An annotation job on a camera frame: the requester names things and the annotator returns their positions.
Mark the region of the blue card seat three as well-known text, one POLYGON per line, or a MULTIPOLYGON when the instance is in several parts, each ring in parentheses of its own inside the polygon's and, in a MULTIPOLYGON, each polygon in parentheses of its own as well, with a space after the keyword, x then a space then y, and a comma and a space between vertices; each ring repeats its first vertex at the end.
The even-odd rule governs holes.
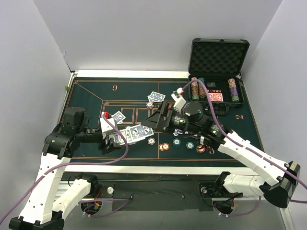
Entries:
POLYGON ((175 129, 174 133, 173 133, 174 136, 178 136, 178 135, 182 135, 182 134, 183 134, 183 131, 180 130, 180 129, 175 129))

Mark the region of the blue backed card deck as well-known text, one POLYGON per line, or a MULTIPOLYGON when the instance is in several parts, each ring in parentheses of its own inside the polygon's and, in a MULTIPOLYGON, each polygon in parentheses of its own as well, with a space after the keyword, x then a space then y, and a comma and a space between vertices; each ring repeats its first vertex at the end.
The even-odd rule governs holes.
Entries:
POLYGON ((144 140, 146 137, 150 137, 154 134, 152 128, 143 125, 132 126, 130 129, 123 129, 120 132, 128 144, 144 140))

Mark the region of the blue card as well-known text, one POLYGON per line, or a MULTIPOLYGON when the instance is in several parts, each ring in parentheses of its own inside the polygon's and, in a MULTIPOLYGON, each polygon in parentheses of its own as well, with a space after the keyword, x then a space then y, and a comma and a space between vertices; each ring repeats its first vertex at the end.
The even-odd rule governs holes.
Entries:
POLYGON ((165 95, 156 92, 156 98, 157 98, 157 102, 161 102, 164 100, 165 95))
POLYGON ((154 91, 152 91, 148 97, 149 97, 149 101, 157 101, 156 92, 154 91))

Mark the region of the red five chip stack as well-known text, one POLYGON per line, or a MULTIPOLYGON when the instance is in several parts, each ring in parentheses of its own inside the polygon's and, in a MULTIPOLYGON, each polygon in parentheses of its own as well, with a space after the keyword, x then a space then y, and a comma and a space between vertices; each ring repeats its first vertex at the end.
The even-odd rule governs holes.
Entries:
POLYGON ((160 151, 168 151, 170 149, 170 145, 168 143, 162 143, 159 145, 160 151))

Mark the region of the blue card seat five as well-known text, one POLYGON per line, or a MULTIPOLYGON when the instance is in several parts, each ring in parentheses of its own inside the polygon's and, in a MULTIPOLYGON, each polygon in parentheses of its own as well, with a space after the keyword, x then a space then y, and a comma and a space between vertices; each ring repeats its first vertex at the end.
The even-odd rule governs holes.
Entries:
POLYGON ((112 115, 113 119, 116 121, 117 124, 122 124, 123 120, 126 118, 125 115, 121 111, 117 111, 112 115))

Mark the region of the red five chips seat three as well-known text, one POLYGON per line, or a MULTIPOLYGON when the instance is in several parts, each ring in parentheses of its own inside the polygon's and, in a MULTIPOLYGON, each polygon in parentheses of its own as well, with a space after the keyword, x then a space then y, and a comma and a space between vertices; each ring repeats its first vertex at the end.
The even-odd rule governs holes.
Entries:
POLYGON ((197 151, 198 153, 204 153, 204 152, 205 152, 205 148, 204 148, 204 146, 202 146, 202 145, 198 145, 198 146, 196 147, 196 151, 197 151))

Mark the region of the blue playing card box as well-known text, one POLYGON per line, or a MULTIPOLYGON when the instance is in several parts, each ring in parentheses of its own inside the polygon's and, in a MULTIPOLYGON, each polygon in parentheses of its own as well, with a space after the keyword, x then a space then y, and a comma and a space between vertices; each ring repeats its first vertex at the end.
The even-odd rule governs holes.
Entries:
POLYGON ((125 144, 124 140, 122 139, 122 137, 118 133, 114 133, 113 137, 114 137, 114 142, 116 144, 118 144, 118 145, 124 145, 125 144))

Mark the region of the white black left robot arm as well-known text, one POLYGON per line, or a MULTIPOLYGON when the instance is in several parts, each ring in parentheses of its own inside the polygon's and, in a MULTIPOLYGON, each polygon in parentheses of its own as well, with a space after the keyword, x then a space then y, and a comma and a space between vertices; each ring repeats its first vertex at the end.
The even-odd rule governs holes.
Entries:
POLYGON ((102 151, 108 151, 108 134, 117 131, 114 115, 102 113, 99 128, 86 124, 86 110, 69 107, 62 121, 45 138, 39 172, 34 184, 17 201, 28 199, 19 216, 10 220, 11 230, 61 230, 65 218, 79 202, 100 194, 97 176, 81 173, 71 187, 55 199, 58 186, 74 152, 82 143, 97 143, 102 151))

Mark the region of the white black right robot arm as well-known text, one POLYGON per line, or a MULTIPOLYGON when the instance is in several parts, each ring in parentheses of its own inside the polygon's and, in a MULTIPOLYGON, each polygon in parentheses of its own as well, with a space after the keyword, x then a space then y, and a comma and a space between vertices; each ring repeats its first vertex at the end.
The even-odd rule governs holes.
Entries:
POLYGON ((232 157, 256 173, 255 176, 221 173, 214 184, 218 195, 242 193, 262 196, 277 207, 288 207, 298 184, 300 165, 266 154, 235 131, 215 123, 203 110, 201 103, 188 102, 184 113, 180 114, 168 102, 162 102, 150 117, 142 121, 142 125, 168 134, 179 129, 197 135, 201 145, 232 157))

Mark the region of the green chip stack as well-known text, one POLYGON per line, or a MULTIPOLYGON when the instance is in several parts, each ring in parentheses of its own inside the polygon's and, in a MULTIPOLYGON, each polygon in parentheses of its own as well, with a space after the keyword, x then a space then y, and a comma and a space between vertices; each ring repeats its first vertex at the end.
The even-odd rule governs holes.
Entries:
POLYGON ((174 146, 180 146, 180 144, 181 144, 181 140, 180 139, 178 139, 178 138, 173 139, 173 145, 174 146))

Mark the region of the brown chip row in case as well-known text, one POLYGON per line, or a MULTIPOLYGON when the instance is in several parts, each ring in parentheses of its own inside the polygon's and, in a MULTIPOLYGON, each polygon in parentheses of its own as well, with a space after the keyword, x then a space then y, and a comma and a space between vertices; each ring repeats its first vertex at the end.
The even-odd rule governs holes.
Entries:
POLYGON ((198 101, 199 100, 199 91, 198 91, 198 82, 195 81, 197 78, 192 77, 192 83, 191 83, 191 93, 192 93, 192 100, 198 101))

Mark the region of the dark green poker mat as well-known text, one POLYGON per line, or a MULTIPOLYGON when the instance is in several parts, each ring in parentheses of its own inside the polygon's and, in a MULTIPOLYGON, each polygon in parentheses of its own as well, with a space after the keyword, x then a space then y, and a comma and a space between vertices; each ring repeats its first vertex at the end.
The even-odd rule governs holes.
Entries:
MULTIPOLYGON (((98 127, 98 117, 102 112, 111 114, 121 111, 125 119, 118 127, 140 124, 153 114, 153 110, 146 107, 148 96, 152 91, 165 95, 171 100, 173 90, 184 86, 187 79, 150 79, 150 78, 75 78, 68 94, 66 107, 81 107, 86 110, 88 126, 98 127)), ((233 129, 242 138, 261 149, 262 143, 256 128, 247 100, 241 107, 230 108, 225 116, 218 120, 233 129)), ((188 167, 241 167, 242 164, 228 155, 215 149, 198 153, 195 149, 187 149, 186 143, 192 142, 195 147, 200 143, 196 139, 180 137, 180 146, 173 145, 173 135, 156 132, 153 135, 154 145, 142 140, 130 145, 129 151, 116 150, 104 155, 96 144, 81 144, 73 155, 74 161, 100 162, 109 161, 120 156, 122 166, 188 166, 188 167), (168 151, 160 151, 159 145, 168 143, 168 151)))

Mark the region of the green brown chip row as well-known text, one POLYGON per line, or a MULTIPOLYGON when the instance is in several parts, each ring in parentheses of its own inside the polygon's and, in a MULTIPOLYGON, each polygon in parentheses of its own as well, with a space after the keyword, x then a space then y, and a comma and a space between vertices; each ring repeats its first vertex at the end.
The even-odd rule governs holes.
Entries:
MULTIPOLYGON (((201 81, 203 84, 205 83, 204 78, 199 78, 199 81, 201 81)), ((199 89, 199 98, 200 99, 206 98, 206 92, 202 87, 202 84, 198 83, 198 89, 199 89)))

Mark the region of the red card deck in case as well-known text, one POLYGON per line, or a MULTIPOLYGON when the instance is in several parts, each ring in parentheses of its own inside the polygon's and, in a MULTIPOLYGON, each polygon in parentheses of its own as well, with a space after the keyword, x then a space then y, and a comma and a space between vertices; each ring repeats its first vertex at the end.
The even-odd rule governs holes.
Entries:
POLYGON ((223 102, 223 94, 222 93, 209 93, 209 98, 212 102, 223 102))

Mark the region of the purple brown chip row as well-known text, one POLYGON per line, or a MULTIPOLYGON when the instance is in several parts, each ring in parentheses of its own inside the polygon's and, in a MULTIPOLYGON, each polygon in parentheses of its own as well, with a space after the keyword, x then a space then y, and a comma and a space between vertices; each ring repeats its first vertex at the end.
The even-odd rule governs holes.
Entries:
POLYGON ((236 82, 235 79, 229 79, 228 80, 229 89, 232 97, 232 102, 238 103, 239 102, 239 96, 236 88, 236 82))

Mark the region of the black poker chip case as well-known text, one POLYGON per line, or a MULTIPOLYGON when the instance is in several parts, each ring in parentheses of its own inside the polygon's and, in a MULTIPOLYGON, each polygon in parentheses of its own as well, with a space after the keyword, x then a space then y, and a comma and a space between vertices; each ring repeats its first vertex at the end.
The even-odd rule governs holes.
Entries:
POLYGON ((241 107, 244 96, 240 86, 241 68, 249 49, 244 39, 192 40, 189 59, 189 80, 204 78, 208 93, 222 93, 223 102, 212 102, 216 115, 225 116, 230 108, 241 107), (239 102, 232 102, 228 80, 235 79, 239 102))

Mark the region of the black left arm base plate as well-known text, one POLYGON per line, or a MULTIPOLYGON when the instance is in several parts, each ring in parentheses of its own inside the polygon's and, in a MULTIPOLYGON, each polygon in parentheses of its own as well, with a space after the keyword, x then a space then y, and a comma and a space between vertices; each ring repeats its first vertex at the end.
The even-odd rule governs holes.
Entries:
POLYGON ((97 183, 91 186, 91 191, 85 199, 113 198, 115 184, 111 181, 98 180, 97 183))

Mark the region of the aluminium mounting rail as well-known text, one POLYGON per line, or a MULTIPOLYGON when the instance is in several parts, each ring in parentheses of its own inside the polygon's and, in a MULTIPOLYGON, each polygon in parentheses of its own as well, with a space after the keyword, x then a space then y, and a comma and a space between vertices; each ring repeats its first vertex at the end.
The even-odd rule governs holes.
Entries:
MULTIPOLYGON (((188 195, 200 196, 199 182, 212 181, 223 185, 229 192, 239 192, 244 196, 262 196, 260 186, 268 188, 259 176, 247 175, 141 175, 141 174, 100 174, 95 175, 67 175, 61 180, 56 198, 68 191, 74 191, 73 183, 77 179, 88 180, 94 185, 101 181, 111 181, 115 184, 113 198, 128 199, 136 195, 188 195)), ((80 199, 90 193, 81 191, 80 199)))

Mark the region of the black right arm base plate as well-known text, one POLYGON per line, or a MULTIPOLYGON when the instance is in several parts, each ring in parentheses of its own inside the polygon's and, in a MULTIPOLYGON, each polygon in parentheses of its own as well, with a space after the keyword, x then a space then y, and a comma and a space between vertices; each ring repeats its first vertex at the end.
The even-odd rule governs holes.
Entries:
POLYGON ((239 192, 229 192, 221 184, 215 184, 212 181, 199 182, 199 191, 205 198, 242 198, 243 194, 239 192))

